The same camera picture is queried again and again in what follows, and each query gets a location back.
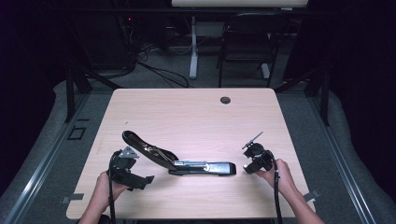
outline metal bracket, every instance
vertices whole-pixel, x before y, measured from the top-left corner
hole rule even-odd
[[[134,159],[139,158],[131,147],[126,147],[119,155],[120,158]]]
[[[316,199],[317,197],[319,197],[320,195],[321,195],[321,194],[319,193],[319,191],[318,191],[317,189],[315,189],[315,190],[313,190],[313,191],[311,191],[311,192],[305,194],[305,195],[304,195],[304,198],[305,198],[305,201],[306,201],[306,202],[310,202],[310,201],[314,202],[315,199]]]
[[[62,197],[61,203],[70,203],[70,201],[82,200],[84,194],[72,194],[69,197]]]

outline white desk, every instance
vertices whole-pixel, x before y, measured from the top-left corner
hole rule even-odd
[[[306,7],[308,0],[172,0],[173,7]],[[196,21],[191,20],[190,79],[197,78],[198,52],[196,45]],[[262,66],[264,77],[269,76],[268,66]]]
[[[227,96],[227,105],[220,98]],[[144,89],[116,90],[93,142],[72,201],[69,218],[80,218],[92,196],[96,177],[107,170],[114,151],[125,148],[121,134],[133,131],[146,142],[170,150],[180,160],[230,161],[237,174],[169,175],[167,170],[141,155],[133,174],[155,175],[144,190],[125,191],[116,201],[116,216],[129,219],[203,219],[276,217],[274,190],[256,175],[242,146],[256,139],[276,158],[288,162],[296,185],[308,193],[288,128],[271,89]],[[282,196],[283,217],[293,213]]]

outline chair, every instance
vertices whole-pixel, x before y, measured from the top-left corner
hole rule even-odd
[[[224,23],[218,59],[219,87],[223,63],[271,64],[268,88],[276,63],[280,40],[288,29],[289,20],[278,13],[238,13]]]

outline black stapler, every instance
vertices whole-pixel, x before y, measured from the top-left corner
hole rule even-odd
[[[236,166],[232,162],[180,161],[171,151],[155,147],[131,131],[123,132],[122,139],[150,160],[168,169],[170,175],[236,175]]]

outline table leg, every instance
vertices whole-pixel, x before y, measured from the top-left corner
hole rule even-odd
[[[191,19],[191,64],[190,64],[190,79],[197,78],[198,67],[198,53],[197,53],[197,34],[195,30],[195,17]]]
[[[268,78],[270,77],[270,69],[268,68],[267,63],[262,64],[262,77],[263,78]]]

